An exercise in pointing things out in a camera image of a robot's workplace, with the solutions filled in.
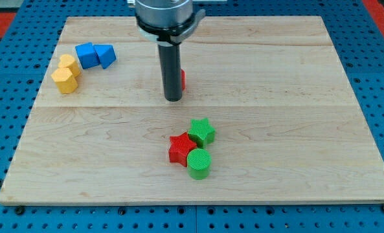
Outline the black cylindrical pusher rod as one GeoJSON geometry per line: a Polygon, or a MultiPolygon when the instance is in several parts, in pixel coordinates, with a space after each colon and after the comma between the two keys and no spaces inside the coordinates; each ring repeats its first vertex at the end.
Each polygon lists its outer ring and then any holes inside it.
{"type": "Polygon", "coordinates": [[[183,95],[180,46],[164,47],[159,45],[158,51],[164,97],[169,102],[179,101],[183,95]]]}

